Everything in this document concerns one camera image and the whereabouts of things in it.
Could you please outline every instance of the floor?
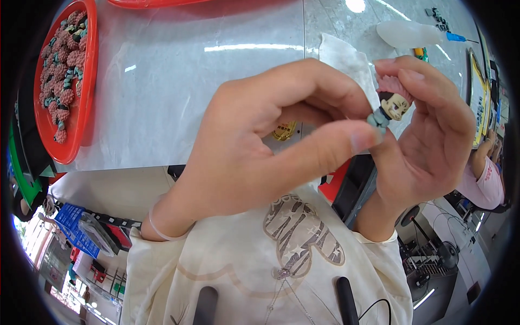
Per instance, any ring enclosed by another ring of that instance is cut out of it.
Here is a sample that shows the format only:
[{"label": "floor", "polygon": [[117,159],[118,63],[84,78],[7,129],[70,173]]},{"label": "floor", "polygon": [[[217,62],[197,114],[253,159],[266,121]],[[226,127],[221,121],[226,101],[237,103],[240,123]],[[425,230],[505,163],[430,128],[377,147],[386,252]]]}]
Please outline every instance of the floor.
[{"label": "floor", "polygon": [[[167,167],[147,167],[67,173],[49,187],[61,202],[83,206],[110,216],[143,221],[157,197],[175,182]],[[109,271],[126,270],[128,253],[116,257],[99,254],[98,261]]]}]

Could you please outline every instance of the translucent white plastic bottle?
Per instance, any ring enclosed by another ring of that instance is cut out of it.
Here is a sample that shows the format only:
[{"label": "translucent white plastic bottle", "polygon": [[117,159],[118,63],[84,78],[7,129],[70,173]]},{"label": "translucent white plastic bottle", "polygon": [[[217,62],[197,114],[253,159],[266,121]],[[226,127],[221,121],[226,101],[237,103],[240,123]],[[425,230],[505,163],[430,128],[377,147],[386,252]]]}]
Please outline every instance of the translucent white plastic bottle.
[{"label": "translucent white plastic bottle", "polygon": [[375,29],[385,42],[397,48],[421,48],[448,40],[437,27],[409,20],[383,21]]}]

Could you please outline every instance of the sleeve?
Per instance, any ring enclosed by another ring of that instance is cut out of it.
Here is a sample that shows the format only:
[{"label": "sleeve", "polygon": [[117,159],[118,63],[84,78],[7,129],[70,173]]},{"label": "sleeve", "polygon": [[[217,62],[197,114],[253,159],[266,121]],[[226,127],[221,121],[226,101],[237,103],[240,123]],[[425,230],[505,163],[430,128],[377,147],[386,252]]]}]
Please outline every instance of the sleeve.
[{"label": "sleeve", "polygon": [[188,233],[175,241],[152,242],[142,239],[140,231],[132,228],[122,324],[162,324],[173,274]]},{"label": "sleeve", "polygon": [[412,295],[405,270],[402,267],[397,232],[394,230],[388,240],[380,243],[370,241],[358,232],[353,232],[353,234],[363,246],[363,250],[388,293],[394,320],[397,324],[412,324]]}]

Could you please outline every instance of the gold sticker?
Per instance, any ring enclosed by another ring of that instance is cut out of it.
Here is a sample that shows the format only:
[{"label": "gold sticker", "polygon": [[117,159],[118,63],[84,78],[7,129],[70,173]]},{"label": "gold sticker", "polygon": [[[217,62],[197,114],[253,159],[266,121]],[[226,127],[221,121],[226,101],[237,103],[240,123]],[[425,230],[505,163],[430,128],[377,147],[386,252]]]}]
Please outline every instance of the gold sticker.
[{"label": "gold sticker", "polygon": [[296,123],[296,121],[292,121],[278,125],[276,130],[272,132],[272,137],[278,141],[285,141],[289,139],[296,130]]}]

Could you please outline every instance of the graphic print on shirt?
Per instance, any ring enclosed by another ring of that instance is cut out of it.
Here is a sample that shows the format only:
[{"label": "graphic print on shirt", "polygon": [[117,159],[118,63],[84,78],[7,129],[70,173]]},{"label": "graphic print on shirt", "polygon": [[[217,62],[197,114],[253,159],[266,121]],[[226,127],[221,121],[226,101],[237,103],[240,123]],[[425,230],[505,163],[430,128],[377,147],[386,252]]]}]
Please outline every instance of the graphic print on shirt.
[{"label": "graphic print on shirt", "polygon": [[282,196],[271,203],[264,219],[264,232],[276,241],[278,262],[284,270],[279,279],[305,276],[311,267],[311,246],[331,264],[342,266],[345,254],[329,228],[310,204],[296,195]]}]

